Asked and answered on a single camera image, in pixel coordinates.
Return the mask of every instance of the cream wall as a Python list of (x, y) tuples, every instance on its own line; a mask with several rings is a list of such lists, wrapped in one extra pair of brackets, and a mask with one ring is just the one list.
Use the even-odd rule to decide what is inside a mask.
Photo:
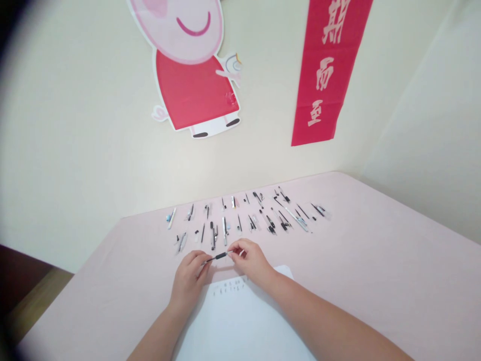
[(453, 7), (362, 180), (481, 244), (481, 1)]
[(42, 2), (5, 67), (2, 242), (77, 271), (121, 217), (340, 170), (359, 176), (451, 0), (375, 0), (334, 140), (290, 147), (308, 0), (224, 0), (242, 123), (150, 118), (151, 49), (124, 0)]

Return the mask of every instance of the pig smile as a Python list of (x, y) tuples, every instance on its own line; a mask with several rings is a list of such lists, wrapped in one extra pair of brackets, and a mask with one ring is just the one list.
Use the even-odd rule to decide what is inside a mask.
[(179, 18), (177, 18), (177, 22), (178, 22), (180, 28), (182, 30), (184, 30), (184, 32), (189, 34), (190, 36), (201, 36), (201, 35), (204, 35), (207, 32), (207, 30), (209, 30), (209, 27), (210, 27), (210, 12), (208, 12), (207, 25), (205, 26), (205, 28), (203, 28), (202, 30), (200, 30), (198, 32), (193, 31), (193, 30), (189, 29), (188, 27), (186, 27)]

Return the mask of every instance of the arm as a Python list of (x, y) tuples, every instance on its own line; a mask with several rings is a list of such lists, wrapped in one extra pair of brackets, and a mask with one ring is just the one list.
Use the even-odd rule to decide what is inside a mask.
[(256, 243), (241, 239), (229, 250), (235, 265), (279, 304), (317, 359), (411, 360), (370, 326), (275, 271)]
[(175, 273), (172, 295), (167, 308), (155, 320), (127, 361), (164, 361), (172, 358), (180, 336), (205, 283), (210, 263), (199, 273), (203, 261), (210, 259), (203, 251), (192, 251), (184, 257)]

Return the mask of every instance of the hand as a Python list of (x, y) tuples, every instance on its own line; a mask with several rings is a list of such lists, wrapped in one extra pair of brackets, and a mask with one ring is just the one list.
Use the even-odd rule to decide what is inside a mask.
[(241, 238), (232, 243), (228, 251), (235, 265), (260, 288), (269, 285), (277, 272), (269, 264), (257, 243)]
[(200, 292), (212, 262), (207, 263), (197, 276), (201, 264), (212, 258), (203, 251), (192, 251), (180, 262), (175, 273), (168, 308), (188, 317), (199, 300)]

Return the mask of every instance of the sheet of paper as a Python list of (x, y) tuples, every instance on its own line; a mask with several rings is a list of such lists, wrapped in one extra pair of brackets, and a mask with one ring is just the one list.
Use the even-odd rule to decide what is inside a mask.
[[(293, 278), (287, 266), (276, 270)], [(315, 360), (277, 304), (246, 276), (205, 286), (202, 298), (175, 360)]]

